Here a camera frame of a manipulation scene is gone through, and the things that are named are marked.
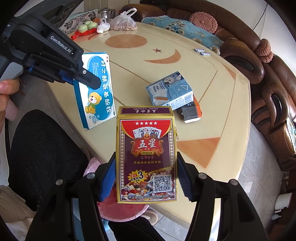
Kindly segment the person left hand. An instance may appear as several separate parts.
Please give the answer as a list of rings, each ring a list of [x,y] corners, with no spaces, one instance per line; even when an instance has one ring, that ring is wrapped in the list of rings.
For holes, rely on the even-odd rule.
[[[18,92],[19,88],[20,83],[17,79],[7,79],[0,82],[0,131],[2,131],[4,126],[9,96]]]

